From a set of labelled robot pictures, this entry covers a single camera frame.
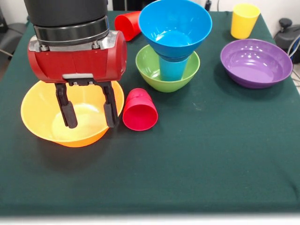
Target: yellow bowl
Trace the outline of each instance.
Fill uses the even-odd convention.
[[[118,115],[124,106],[124,93],[118,82],[112,82]],[[27,129],[36,136],[67,146],[83,147],[98,141],[108,130],[103,105],[105,96],[96,85],[67,84],[67,96],[73,103],[78,126],[65,126],[53,83],[37,82],[25,95],[21,117]]]

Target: green tablecloth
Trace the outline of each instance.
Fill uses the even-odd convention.
[[[111,29],[115,16],[110,12]],[[264,90],[238,86],[219,55],[233,41],[231,13],[211,13],[187,86],[160,93],[135,67],[142,35],[128,43],[125,94],[145,88],[158,124],[122,122],[97,143],[70,149],[35,137],[20,105],[37,82],[27,60],[30,25],[0,82],[0,214],[300,211],[300,98],[291,78]],[[251,38],[272,41],[260,17]]]

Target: plastic cup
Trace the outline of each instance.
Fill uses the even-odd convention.
[[[140,11],[137,11],[116,17],[114,21],[115,29],[122,31],[126,41],[131,41],[136,35],[141,33],[138,24],[140,13]]]
[[[135,131],[144,131],[152,128],[158,121],[158,112],[150,95],[141,88],[130,91],[123,113],[123,122],[126,127]]]
[[[260,13],[258,7],[248,3],[235,5],[232,14],[231,35],[236,39],[248,38]]]
[[[180,62],[170,62],[159,57],[160,77],[162,81],[180,81],[189,57]]]

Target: white wall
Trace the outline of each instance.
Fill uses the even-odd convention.
[[[27,11],[23,0],[0,0],[2,13],[6,23],[25,23]]]
[[[205,5],[206,0],[192,0]],[[217,10],[218,0],[211,0],[212,5],[210,10]],[[274,36],[280,29],[279,19],[288,17],[293,21],[293,24],[300,24],[300,0],[220,0],[220,11],[232,11],[233,6],[237,3],[252,3],[258,6],[262,16],[265,19],[271,34]]]

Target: yellow cup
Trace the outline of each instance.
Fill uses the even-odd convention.
[[[261,11],[258,7],[241,3],[233,8],[231,35],[236,39],[246,39],[250,36]]]

